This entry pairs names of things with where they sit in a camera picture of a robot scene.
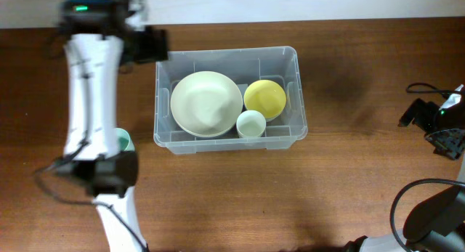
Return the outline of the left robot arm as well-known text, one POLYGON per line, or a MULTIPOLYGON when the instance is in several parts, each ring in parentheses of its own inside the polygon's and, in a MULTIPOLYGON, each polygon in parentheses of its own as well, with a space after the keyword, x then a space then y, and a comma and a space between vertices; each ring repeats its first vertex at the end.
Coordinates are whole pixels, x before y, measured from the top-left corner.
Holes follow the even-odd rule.
POLYGON ((167 33, 146 23, 147 0, 64 0, 69 75, 68 134, 56 175, 82 187, 97 209, 112 251, 147 251, 134 203, 137 152, 120 146, 116 91, 124 65, 164 61, 167 33))

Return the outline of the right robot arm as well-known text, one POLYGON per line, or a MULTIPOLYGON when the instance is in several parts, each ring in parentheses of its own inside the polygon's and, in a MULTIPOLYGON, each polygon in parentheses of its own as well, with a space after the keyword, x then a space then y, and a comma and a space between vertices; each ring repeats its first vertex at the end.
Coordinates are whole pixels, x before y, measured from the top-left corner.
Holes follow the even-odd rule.
MULTIPOLYGON (((449 160, 464 158, 464 85, 454 90, 438 89, 427 83, 413 83, 409 94, 440 94, 442 105, 416 99, 401 116, 398 126, 410 124, 424 132, 434 154, 449 160)), ((447 251, 464 250, 464 167, 456 180, 428 178, 405 185, 395 196, 389 211, 391 233, 381 237, 362 236, 348 242, 343 251, 447 251), (409 213, 402 229, 396 228, 395 212, 401 197, 410 189, 426 184, 447 188, 420 202, 409 213)))

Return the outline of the green cup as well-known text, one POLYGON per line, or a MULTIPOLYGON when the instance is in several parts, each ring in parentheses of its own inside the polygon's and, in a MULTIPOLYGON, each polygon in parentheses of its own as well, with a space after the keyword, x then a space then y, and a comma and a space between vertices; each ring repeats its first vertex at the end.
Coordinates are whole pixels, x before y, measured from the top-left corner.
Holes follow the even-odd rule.
POLYGON ((128 131, 122 128, 115 128, 115 131, 116 131, 116 136, 118 138, 118 144, 119 144, 120 151, 123 151, 123 152, 135 151, 134 143, 128 131))

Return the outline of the yellow small bowl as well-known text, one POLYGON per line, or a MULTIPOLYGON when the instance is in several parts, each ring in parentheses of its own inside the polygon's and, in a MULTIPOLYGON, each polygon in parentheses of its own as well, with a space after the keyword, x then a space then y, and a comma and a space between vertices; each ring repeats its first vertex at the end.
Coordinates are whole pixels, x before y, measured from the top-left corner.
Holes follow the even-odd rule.
POLYGON ((271 80, 253 82, 246 89, 243 98, 247 110, 258 111, 267 120, 277 118, 287 103, 284 89, 271 80))

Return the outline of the cream large bowl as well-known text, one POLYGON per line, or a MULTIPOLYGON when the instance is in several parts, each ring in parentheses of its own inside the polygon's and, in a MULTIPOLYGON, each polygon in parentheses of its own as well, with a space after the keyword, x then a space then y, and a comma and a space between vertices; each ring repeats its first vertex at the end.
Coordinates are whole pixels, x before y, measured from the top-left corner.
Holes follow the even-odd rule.
POLYGON ((184 77, 171 94, 170 110, 177 125, 196 137, 212 138, 227 133, 243 109, 238 85, 213 71, 184 77))

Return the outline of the cream cup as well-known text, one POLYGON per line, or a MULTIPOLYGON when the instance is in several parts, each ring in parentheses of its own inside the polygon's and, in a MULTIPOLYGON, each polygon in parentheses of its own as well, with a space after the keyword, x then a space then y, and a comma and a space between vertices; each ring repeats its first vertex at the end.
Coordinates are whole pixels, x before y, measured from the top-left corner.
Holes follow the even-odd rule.
POLYGON ((236 130, 240 138, 261 137, 266 128, 265 117, 256 110, 242 112, 236 121, 236 130))

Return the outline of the green small bowl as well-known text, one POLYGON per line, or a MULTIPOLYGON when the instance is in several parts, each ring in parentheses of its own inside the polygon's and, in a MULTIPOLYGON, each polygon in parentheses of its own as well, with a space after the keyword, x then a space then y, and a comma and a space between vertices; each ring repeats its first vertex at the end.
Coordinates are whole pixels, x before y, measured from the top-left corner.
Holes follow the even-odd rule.
POLYGON ((276 118, 280 117, 282 113, 279 113, 277 115, 274 115, 273 117, 270 117, 270 118, 265 118, 266 122, 271 122, 273 120, 275 120, 276 118))

